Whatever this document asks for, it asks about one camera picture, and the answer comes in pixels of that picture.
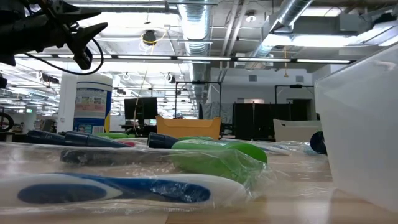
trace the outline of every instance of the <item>table surface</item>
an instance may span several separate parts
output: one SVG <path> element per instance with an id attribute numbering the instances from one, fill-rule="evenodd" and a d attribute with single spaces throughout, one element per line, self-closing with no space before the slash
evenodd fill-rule
<path id="1" fill-rule="evenodd" d="M 336 190 L 326 156 L 269 156 L 280 181 L 267 193 L 241 208 L 194 212 L 121 214 L 1 215 L 1 223 L 398 223 L 398 214 Z"/>

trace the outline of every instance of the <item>translucent plastic box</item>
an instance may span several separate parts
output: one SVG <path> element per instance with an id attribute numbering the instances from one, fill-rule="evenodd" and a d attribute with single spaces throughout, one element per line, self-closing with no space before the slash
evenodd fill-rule
<path id="1" fill-rule="evenodd" d="M 398 45 L 315 84 L 336 186 L 398 212 Z"/>

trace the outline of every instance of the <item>ceiling duct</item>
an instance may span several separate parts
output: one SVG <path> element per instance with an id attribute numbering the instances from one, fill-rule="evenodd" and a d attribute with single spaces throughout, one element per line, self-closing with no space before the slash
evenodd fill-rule
<path id="1" fill-rule="evenodd" d="M 250 57 L 262 58 L 266 57 L 271 52 L 274 46 L 267 45 L 266 37 L 270 32 L 273 32 L 282 27 L 292 27 L 294 22 L 301 16 L 301 14 L 311 5 L 313 0 L 285 0 L 280 6 L 280 10 L 276 15 L 271 15 L 266 19 L 268 23 L 267 30 L 264 36 L 264 40 L 256 48 L 256 50 L 250 55 Z M 253 69 L 257 63 L 246 63 L 246 69 Z"/>
<path id="2" fill-rule="evenodd" d="M 210 31 L 211 7 L 198 4 L 178 5 L 182 17 L 182 32 L 187 40 L 206 40 Z M 187 54 L 190 56 L 209 55 L 210 46 L 205 42 L 185 43 Z M 208 81 L 210 79 L 210 66 L 205 63 L 193 63 L 190 70 L 192 81 Z M 202 98 L 202 86 L 195 86 L 196 98 Z"/>
<path id="3" fill-rule="evenodd" d="M 175 14 L 180 15 L 176 5 L 169 5 L 167 2 L 164 4 L 104 4 L 98 2 L 69 2 L 70 4 L 80 7 L 81 9 L 98 9 L 101 12 L 129 12 L 129 13 L 159 13 L 159 14 Z M 41 10 L 41 8 L 36 5 L 31 7 L 33 11 Z"/>

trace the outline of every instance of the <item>computer monitor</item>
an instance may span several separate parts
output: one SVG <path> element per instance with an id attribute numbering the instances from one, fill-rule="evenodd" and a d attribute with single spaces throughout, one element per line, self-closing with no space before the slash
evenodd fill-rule
<path id="1" fill-rule="evenodd" d="M 126 119 L 134 119 L 134 111 L 136 110 L 136 119 L 156 119 L 157 113 L 157 98 L 139 98 L 137 99 L 124 99 L 124 114 Z"/>

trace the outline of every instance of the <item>blue toothbrush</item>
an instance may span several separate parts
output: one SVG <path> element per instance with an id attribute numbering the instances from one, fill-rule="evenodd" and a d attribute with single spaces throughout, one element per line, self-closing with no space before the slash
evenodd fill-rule
<path id="1" fill-rule="evenodd" d="M 201 174 L 153 177 L 102 177 L 85 174 L 34 174 L 0 180 L 0 207 L 25 207 L 139 199 L 187 204 L 229 204 L 246 198 L 229 179 Z"/>

